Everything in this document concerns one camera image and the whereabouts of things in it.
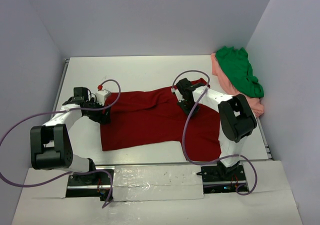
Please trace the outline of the red t-shirt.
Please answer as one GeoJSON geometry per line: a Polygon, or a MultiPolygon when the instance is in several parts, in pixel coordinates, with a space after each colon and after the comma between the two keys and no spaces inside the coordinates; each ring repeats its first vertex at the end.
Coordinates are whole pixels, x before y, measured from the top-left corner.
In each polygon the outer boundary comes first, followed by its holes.
{"type": "MultiPolygon", "coordinates": [[[[103,151],[136,146],[181,142],[187,115],[177,105],[170,87],[152,91],[112,93],[106,105],[110,123],[101,125],[100,139],[103,151]]],[[[219,143],[220,116],[205,105],[191,117],[186,131],[185,148],[190,159],[208,162],[221,154],[219,143]]]]}

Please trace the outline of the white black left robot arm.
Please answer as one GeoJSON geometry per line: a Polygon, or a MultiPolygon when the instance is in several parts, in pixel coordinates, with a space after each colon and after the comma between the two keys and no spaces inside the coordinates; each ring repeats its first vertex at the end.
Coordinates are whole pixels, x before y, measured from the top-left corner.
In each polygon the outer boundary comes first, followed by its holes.
{"type": "Polygon", "coordinates": [[[102,110],[111,92],[99,88],[94,95],[86,87],[75,87],[73,96],[62,104],[56,115],[41,126],[30,130],[31,165],[35,170],[62,170],[84,173],[74,177],[90,185],[98,182],[97,173],[91,158],[84,158],[73,153],[68,131],[82,117],[88,117],[101,125],[108,124],[110,108],[102,110]]]}

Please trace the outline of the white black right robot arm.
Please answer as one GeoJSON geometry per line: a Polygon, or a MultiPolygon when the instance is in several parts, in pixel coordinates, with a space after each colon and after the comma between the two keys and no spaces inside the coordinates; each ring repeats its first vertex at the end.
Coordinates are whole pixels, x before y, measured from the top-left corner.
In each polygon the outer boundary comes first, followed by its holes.
{"type": "Polygon", "coordinates": [[[244,143],[257,127],[257,120],[242,94],[229,95],[209,88],[206,83],[192,84],[184,78],[171,86],[171,93],[176,95],[178,105],[187,114],[182,132],[182,152],[186,160],[194,165],[217,164],[217,174],[223,178],[232,175],[240,164],[244,143]],[[199,105],[204,105],[219,114],[219,158],[200,162],[189,158],[186,151],[186,133],[188,123],[198,111],[199,105]]]}

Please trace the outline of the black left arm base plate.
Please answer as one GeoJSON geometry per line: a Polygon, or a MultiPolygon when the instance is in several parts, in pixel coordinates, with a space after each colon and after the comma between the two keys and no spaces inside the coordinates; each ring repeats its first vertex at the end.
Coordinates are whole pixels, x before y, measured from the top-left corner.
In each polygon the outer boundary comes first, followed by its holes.
{"type": "Polygon", "coordinates": [[[99,198],[101,202],[113,200],[110,176],[105,172],[90,175],[70,175],[67,181],[66,198],[99,198]]]}

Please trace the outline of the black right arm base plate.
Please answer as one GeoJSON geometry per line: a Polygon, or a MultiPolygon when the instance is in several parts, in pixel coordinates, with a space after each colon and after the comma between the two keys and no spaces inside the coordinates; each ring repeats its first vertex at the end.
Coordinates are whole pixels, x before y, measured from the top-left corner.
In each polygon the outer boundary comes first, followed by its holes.
{"type": "Polygon", "coordinates": [[[204,194],[240,193],[249,192],[246,174],[242,164],[237,167],[222,168],[223,164],[207,165],[200,168],[196,175],[200,176],[204,194]]]}

